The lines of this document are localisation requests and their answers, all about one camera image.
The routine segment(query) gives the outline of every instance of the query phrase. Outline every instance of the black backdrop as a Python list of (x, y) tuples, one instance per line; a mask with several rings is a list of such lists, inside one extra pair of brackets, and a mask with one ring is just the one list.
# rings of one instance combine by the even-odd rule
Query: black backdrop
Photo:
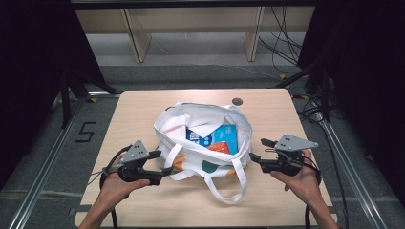
[(0, 66), (1, 189), (21, 157), (30, 152), (66, 68), (100, 82), (104, 79), (75, 11), (38, 8), (31, 1), (0, 4)]
[[(405, 206), (405, 2), (357, 1), (346, 45), (330, 65), (340, 103), (384, 177)], [(344, 8), (315, 10), (299, 60), (315, 60)]]

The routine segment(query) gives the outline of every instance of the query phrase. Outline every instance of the wooden table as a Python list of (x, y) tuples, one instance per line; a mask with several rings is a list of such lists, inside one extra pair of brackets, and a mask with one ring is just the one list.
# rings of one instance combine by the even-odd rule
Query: wooden table
[[(113, 155), (125, 146), (141, 140), (146, 149), (156, 149), (159, 140), (154, 130), (156, 118), (177, 102), (195, 102), (216, 105), (232, 104), (241, 98), (239, 108), (253, 127), (252, 151), (262, 158), (275, 158), (265, 153), (260, 139), (278, 140), (284, 133), (306, 138), (288, 91), (284, 89), (241, 90), (172, 90), (124, 92), (117, 104), (110, 127), (102, 143), (94, 172), (105, 167)], [(146, 169), (159, 170), (156, 160), (149, 160)], [(217, 200), (201, 177), (174, 181), (165, 177), (160, 186), (148, 186), (133, 192), (117, 206), (118, 225), (132, 227), (247, 227), (303, 225), (305, 204), (284, 184), (269, 174), (263, 174), (259, 165), (251, 162), (245, 168), (248, 188), (237, 204)], [(235, 177), (216, 178), (215, 183), (225, 195), (239, 191)], [(325, 185), (323, 197), (331, 205)], [(89, 185), (81, 205), (91, 205), (99, 193), (98, 183)], [(79, 212), (79, 225), (86, 212)], [(111, 226), (107, 217), (103, 226)]]

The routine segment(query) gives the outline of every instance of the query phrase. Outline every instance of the white plastic bag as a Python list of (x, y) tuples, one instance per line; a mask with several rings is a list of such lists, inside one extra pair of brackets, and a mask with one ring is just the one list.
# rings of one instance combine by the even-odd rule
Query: white plastic bag
[[(211, 151), (185, 138), (185, 129), (202, 138), (222, 125), (236, 125), (238, 152), (228, 155)], [(252, 127), (235, 106), (216, 106), (195, 103), (178, 103), (168, 108), (155, 121), (155, 131), (160, 139), (160, 164), (167, 168), (175, 165), (181, 171), (171, 175), (174, 180), (192, 176), (204, 178), (212, 194), (222, 200), (239, 201), (247, 189), (244, 167), (250, 162)], [(215, 187), (213, 177), (236, 174), (241, 183), (240, 193), (224, 197)]]

